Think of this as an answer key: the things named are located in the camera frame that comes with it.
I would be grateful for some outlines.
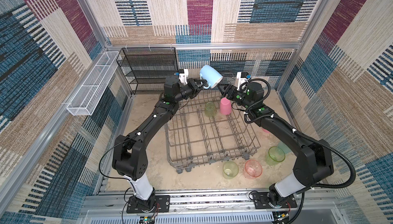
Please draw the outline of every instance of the wire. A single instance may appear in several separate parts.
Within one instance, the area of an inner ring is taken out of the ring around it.
[[[128,202],[125,203],[123,210],[121,211],[121,222],[124,224],[124,220],[123,220],[123,212],[124,212],[124,208],[125,206],[128,204]]]
[[[128,188],[127,190],[125,190],[124,192],[124,202],[128,203],[130,200],[125,200],[125,194],[128,192],[128,190],[133,189],[132,187]]]
[[[107,153],[109,153],[109,152],[111,151],[111,149],[115,148],[115,147],[118,146],[118,145],[122,145],[122,144],[123,144],[123,143],[119,143],[119,144],[117,144],[117,145],[114,145],[114,146],[111,147],[109,150],[107,150],[106,153],[104,153],[104,155],[102,155],[101,160],[99,161],[99,164],[98,164],[98,169],[99,169],[100,174],[102,174],[104,177],[111,178],[111,179],[123,179],[123,180],[128,180],[128,181],[129,181],[129,179],[126,179],[126,178],[110,177],[110,176],[107,176],[107,175],[105,175],[104,173],[102,173],[101,167],[100,167],[101,161],[102,161],[102,159],[105,157],[105,155],[106,155]]]
[[[288,203],[288,201],[287,201],[287,205],[288,205],[288,213],[287,214],[289,214],[289,212],[291,211],[291,205]]]
[[[156,209],[156,211],[154,211],[154,213],[153,213],[153,218],[156,218],[156,217],[158,216],[158,212],[159,212],[159,211],[160,211],[160,204],[157,202],[157,209]]]
[[[260,202],[259,199],[253,199],[253,198],[250,197],[250,194],[253,194],[254,192],[258,192],[258,191],[251,191],[251,192],[249,192],[249,193],[248,193],[248,198],[249,198],[251,201],[253,201],[253,202],[257,202],[257,201]]]
[[[253,123],[253,122],[255,122],[256,120],[258,120],[258,119],[260,119],[260,118],[266,118],[266,117],[271,117],[271,116],[270,116],[270,115],[267,115],[267,114],[266,114],[266,115],[261,115],[261,116],[255,118],[255,119],[252,119],[251,121],[245,121],[245,122],[246,122],[246,123]],[[281,117],[279,117],[279,116],[273,116],[273,118],[275,118],[275,119],[281,121],[282,123],[284,123],[284,124],[285,124],[289,129],[291,129],[291,130],[294,128],[294,127],[293,127],[291,124],[289,124],[285,119],[283,119],[283,118],[281,118]],[[340,152],[337,151],[336,149],[330,147],[329,145],[325,145],[325,144],[323,144],[323,143],[317,141],[316,139],[314,139],[314,138],[312,138],[312,137],[310,137],[310,136],[308,136],[308,135],[305,135],[304,133],[300,132],[299,130],[296,130],[296,131],[294,132],[294,134],[296,134],[296,135],[298,135],[298,136],[300,136],[300,137],[302,137],[302,138],[304,138],[304,139],[306,139],[306,140],[309,140],[309,141],[311,141],[312,143],[315,143],[315,144],[317,144],[317,145],[320,145],[320,146],[322,146],[322,147],[324,147],[324,148],[330,150],[331,152],[333,152],[334,154],[336,154],[339,158],[341,158],[341,159],[346,163],[346,165],[347,165],[348,168],[349,168],[350,176],[349,176],[349,179],[348,179],[346,182],[341,183],[341,184],[337,184],[337,185],[319,184],[319,183],[317,183],[317,184],[314,184],[312,187],[322,187],[322,188],[334,188],[334,189],[338,189],[338,188],[345,188],[345,187],[348,187],[348,186],[350,186],[350,185],[355,181],[355,179],[356,179],[355,167],[353,167],[353,164],[351,163],[351,161],[350,161],[347,157],[345,157],[342,153],[340,153]]]
[[[243,110],[243,109],[234,108],[234,107],[233,107],[233,104],[235,104],[235,102],[232,102],[232,104],[231,104],[232,109],[234,109],[234,110],[240,110],[241,112],[245,111],[245,110]]]
[[[300,212],[301,212],[301,210],[303,208],[303,203],[304,203],[304,192],[302,193],[302,200],[300,201],[300,205],[299,205],[299,208],[297,209],[296,214],[292,217],[292,219],[290,219],[287,222],[287,224],[291,224],[292,222],[294,222],[296,220],[296,218],[300,215]]]
[[[181,110],[181,109],[183,109],[187,104],[188,104],[188,102],[190,102],[190,99],[187,101],[187,103],[185,104],[185,105],[183,105],[180,109],[178,109],[178,110]]]

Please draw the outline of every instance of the aluminum rail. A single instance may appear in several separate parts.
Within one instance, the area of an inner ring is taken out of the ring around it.
[[[108,51],[122,48],[169,48],[176,50],[231,50],[231,49],[270,49],[300,47],[300,42],[239,42],[239,43],[194,43],[194,44],[127,44],[108,46]]]

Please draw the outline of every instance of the mounting plate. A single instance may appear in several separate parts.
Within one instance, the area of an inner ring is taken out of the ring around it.
[[[159,213],[163,212],[169,212],[169,203],[171,197],[169,195],[156,195],[156,202],[160,204],[160,209],[158,210]],[[149,212],[149,213],[154,213],[157,209],[157,205],[154,205],[154,208]],[[127,205],[127,214],[138,214],[138,213],[143,213],[143,211],[140,208],[134,208],[129,205]]]
[[[269,204],[268,192],[253,192],[253,199],[257,199],[258,201],[254,201],[254,206],[256,209],[274,209]],[[296,201],[292,200],[292,197],[288,198],[287,202],[291,205],[291,208],[296,208]]]

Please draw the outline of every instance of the wire dish rack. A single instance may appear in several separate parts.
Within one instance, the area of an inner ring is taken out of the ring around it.
[[[220,113],[220,100],[219,91],[203,90],[194,99],[180,102],[178,112],[164,125],[167,159],[177,173],[240,157],[248,160],[261,147],[252,125],[244,122],[240,111]],[[217,108],[213,118],[204,112],[208,102]]]

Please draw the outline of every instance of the green plastic cup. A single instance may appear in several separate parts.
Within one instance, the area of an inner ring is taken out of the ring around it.
[[[279,147],[271,147],[269,148],[268,153],[266,154],[266,163],[268,165],[276,165],[285,159],[284,151]]]
[[[288,154],[288,153],[292,152],[292,150],[291,150],[286,144],[284,144],[281,140],[280,140],[280,142],[278,143],[277,147],[279,147],[280,149],[282,149],[282,151],[283,151],[285,154]]]
[[[225,162],[222,169],[223,169],[222,174],[226,179],[232,179],[233,177],[237,176],[237,174],[239,173],[239,167],[233,161]]]
[[[205,104],[205,114],[208,118],[213,118],[216,116],[217,108],[213,102],[208,102]]]

